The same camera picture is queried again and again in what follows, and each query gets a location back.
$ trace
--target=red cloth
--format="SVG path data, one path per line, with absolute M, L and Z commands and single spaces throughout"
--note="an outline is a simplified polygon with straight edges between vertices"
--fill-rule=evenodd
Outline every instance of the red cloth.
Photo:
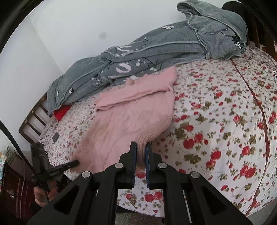
M 67 113 L 67 111 L 70 109 L 71 105 L 63 105 L 59 109 L 53 111 L 54 116 L 58 121 L 60 121 L 63 116 Z

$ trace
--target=red rose print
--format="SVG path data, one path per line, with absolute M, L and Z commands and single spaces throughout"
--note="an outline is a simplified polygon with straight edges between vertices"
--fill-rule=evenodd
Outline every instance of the red rose print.
M 250 154 L 250 147 L 249 146 L 245 146 L 242 149 L 242 155 L 249 155 Z
M 234 119 L 233 119 L 234 122 L 239 122 L 240 121 L 240 116 L 234 116 Z
M 216 165 L 216 161 L 213 160 L 213 159 L 209 160 L 209 161 L 206 163 L 206 167 L 207 167 L 207 168 L 210 168 L 210 169 L 213 169 L 215 165 Z
M 259 127 L 259 129 L 263 130 L 263 123 L 259 122 L 258 127 Z
M 194 109 L 200 109 L 201 106 L 202 106 L 201 104 L 197 104 L 197 105 L 195 105 L 193 108 L 194 108 Z
M 227 187 L 228 187 L 227 184 L 223 185 L 223 186 L 221 187 L 221 191 L 224 191 Z
M 152 194 L 146 194 L 146 195 L 144 195 L 144 199 L 147 202 L 153 202 L 154 196 Z
M 155 200 L 160 200 L 162 197 L 163 197 L 163 193 L 160 192 L 160 191 L 157 191 L 157 192 L 154 194 L 154 199 L 155 199 Z
M 202 140 L 203 140 L 203 134 L 198 133 L 197 135 L 195 135 L 195 137 L 194 137 L 195 143 L 200 143 Z
M 269 117 L 269 123 L 273 123 L 274 122 L 274 119 L 272 118 L 272 116 Z
M 255 174 L 256 172 L 256 168 L 255 167 L 252 167 L 252 168 L 249 168 L 245 174 L 245 178 L 250 178 L 250 177 L 253 177 L 253 175 Z
M 186 119 L 187 117 L 188 117 L 188 115 L 185 115 L 185 114 L 184 114 L 184 115 L 181 116 L 181 120 L 184 120 L 184 119 Z
M 191 149 L 194 146 L 193 139 L 184 140 L 183 146 L 185 149 Z
M 244 167 L 242 167 L 242 169 L 240 170 L 240 175 L 244 176 L 247 173 L 248 170 L 248 166 L 245 165 Z
M 221 157 L 221 151 L 214 151 L 211 154 L 211 159 L 218 160 Z
M 137 173 L 136 177 L 140 178 L 140 179 L 144 179 L 146 177 L 146 173 L 141 172 L 141 173 Z
M 193 126 L 189 125 L 185 129 L 187 130 L 187 132 L 191 132 L 193 130 Z
M 219 98 L 220 96 L 222 96 L 222 94 L 223 94 L 223 93 L 222 93 L 221 91 L 216 92 L 215 97 Z
M 273 113 L 271 114 L 271 116 L 272 116 L 273 119 L 276 119 L 276 118 L 277 118 L 276 112 L 273 112 Z
M 126 195 L 126 198 L 127 198 L 128 200 L 130 200 L 130 199 L 132 198 L 132 194 L 127 194 L 127 195 Z
M 180 172 L 180 173 L 186 173 L 186 171 L 183 170 L 183 169 L 179 169 L 178 172 Z
M 173 121 L 174 121 L 175 123 L 178 123 L 180 120 L 181 120 L 181 118 L 176 118 L 176 119 L 174 119 Z

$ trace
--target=wooden headboard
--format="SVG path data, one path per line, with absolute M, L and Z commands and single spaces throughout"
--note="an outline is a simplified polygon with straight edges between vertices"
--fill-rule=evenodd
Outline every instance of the wooden headboard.
M 50 118 L 45 108 L 46 99 L 47 95 L 44 94 L 32 108 L 18 130 L 30 144 L 38 142 L 38 137 Z
M 272 58 L 277 61 L 277 53 L 275 52 L 275 43 L 270 34 L 268 33 L 266 27 L 264 27 L 261 22 L 250 12 L 247 12 L 250 24 L 248 27 L 251 26 L 251 31 L 248 31 L 247 41 L 248 45 L 251 44 L 249 41 L 249 36 L 252 35 L 253 37 L 253 45 L 257 48 L 261 48 L 266 53 L 272 56 Z

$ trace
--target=pink knit fabric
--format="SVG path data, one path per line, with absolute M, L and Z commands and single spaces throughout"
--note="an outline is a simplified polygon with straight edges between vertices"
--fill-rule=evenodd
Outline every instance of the pink knit fabric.
M 74 170 L 105 170 L 129 151 L 131 141 L 138 144 L 138 163 L 144 164 L 146 143 L 172 121 L 176 79 L 176 68 L 170 67 L 159 75 L 127 78 L 123 88 L 100 94 L 95 100 L 99 111 L 73 154 L 72 160 L 80 161 Z

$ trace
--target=bed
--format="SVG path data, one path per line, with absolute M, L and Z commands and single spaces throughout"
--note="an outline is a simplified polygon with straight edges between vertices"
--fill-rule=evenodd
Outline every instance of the bed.
M 179 172 L 199 172 L 246 216 L 277 197 L 275 44 L 265 32 L 266 43 L 261 46 L 258 21 L 254 16 L 250 21 L 255 46 L 248 46 L 242 57 L 204 59 L 177 67 L 172 124 L 152 141 L 153 151 L 164 162 Z M 53 117 L 42 120 L 36 113 L 46 112 L 43 96 L 19 132 L 30 143 L 39 139 L 53 166 L 68 162 L 93 123 L 98 95 L 74 104 L 60 122 Z M 34 118 L 45 126 L 42 131 L 31 122 Z M 60 137 L 53 143 L 56 132 Z M 79 174 L 66 171 L 65 175 L 73 180 Z M 143 167 L 136 169 L 134 189 L 119 190 L 117 203 L 164 217 L 162 190 L 147 188 Z

